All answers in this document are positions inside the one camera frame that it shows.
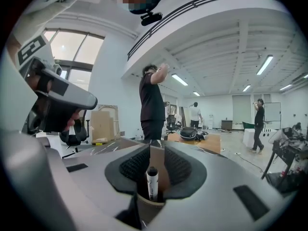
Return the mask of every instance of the whiteboard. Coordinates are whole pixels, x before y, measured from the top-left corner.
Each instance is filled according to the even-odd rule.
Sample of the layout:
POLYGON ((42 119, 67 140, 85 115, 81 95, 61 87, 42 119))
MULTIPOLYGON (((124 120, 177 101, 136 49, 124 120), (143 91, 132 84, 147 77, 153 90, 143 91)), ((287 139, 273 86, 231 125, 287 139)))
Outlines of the whiteboard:
POLYGON ((264 121, 281 121, 281 104, 264 104, 264 121))

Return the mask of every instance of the office chair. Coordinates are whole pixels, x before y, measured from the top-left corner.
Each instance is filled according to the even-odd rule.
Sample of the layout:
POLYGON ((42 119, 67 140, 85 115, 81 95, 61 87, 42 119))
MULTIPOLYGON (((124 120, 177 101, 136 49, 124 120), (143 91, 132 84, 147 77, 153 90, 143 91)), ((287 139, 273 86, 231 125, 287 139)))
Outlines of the office chair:
POLYGON ((85 143, 87 144, 89 143, 86 139, 89 137, 89 121, 90 120, 87 120, 87 130, 86 130, 85 129, 86 112, 87 111, 85 110, 81 120, 80 119, 75 120, 75 124, 74 124, 75 134, 69 134, 69 131, 64 131, 64 132, 59 133, 60 139, 68 145, 67 149, 70 148, 71 146, 75 146, 74 153, 63 156, 62 158, 78 153, 77 146, 79 146, 82 142, 85 141, 85 143))
POLYGON ((167 117, 167 129, 169 130, 167 134, 174 133, 173 131, 177 128, 177 126, 175 125, 175 121, 176 118, 174 117, 174 115, 169 115, 167 117))

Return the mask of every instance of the black t-shirt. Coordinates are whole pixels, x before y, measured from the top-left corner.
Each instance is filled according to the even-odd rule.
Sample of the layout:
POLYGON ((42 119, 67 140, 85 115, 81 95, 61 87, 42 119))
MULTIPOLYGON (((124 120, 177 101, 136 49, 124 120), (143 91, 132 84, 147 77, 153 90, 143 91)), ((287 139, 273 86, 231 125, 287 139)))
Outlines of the black t-shirt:
POLYGON ((259 107, 255 117, 255 126, 260 128, 263 126, 263 117, 264 117, 264 108, 263 106, 259 107))
POLYGON ((151 84, 153 73, 147 73, 141 79, 139 94, 141 100, 141 121, 163 120, 165 121, 165 106, 159 86, 151 84))

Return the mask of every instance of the gray floor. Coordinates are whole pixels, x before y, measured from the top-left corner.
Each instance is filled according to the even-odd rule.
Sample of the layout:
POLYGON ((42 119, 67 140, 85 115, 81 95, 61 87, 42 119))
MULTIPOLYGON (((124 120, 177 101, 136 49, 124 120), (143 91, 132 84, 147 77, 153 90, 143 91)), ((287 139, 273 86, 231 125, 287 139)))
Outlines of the gray floor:
MULTIPOLYGON (((250 152, 243 143, 243 131, 233 131, 232 133, 224 133, 224 132, 212 132, 217 133, 220 135, 220 146, 222 148, 221 154, 225 157, 231 159, 232 161, 236 162, 243 168, 247 169, 249 172, 253 173, 254 175, 261 177, 262 172, 260 172, 260 168, 265 170, 272 153, 271 148, 264 148, 262 154, 256 154, 250 152), (252 164, 260 167, 256 167, 242 158, 240 158, 235 153, 241 153, 239 156, 243 159, 251 162, 252 164)), ((286 165, 284 162, 277 158, 276 162, 271 165, 269 168, 269 172, 281 172, 285 169, 286 165)))

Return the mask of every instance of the black railing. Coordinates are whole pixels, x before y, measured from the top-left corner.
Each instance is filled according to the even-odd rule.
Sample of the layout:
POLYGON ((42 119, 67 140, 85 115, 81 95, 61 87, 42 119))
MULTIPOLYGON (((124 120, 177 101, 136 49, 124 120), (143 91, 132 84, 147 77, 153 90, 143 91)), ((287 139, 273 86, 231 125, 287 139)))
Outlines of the black railing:
POLYGON ((162 20, 157 22, 150 30, 148 30, 139 40, 138 42, 131 48, 131 50, 128 53, 128 59, 136 52, 137 49, 147 40, 149 39, 155 32, 157 32, 161 27, 163 27, 168 22, 172 21, 173 19, 177 18, 181 14, 192 10, 194 8, 198 8, 201 5, 204 5, 208 2, 213 2, 217 0, 193 0, 190 1, 179 8, 175 9, 168 15, 166 15, 162 20))

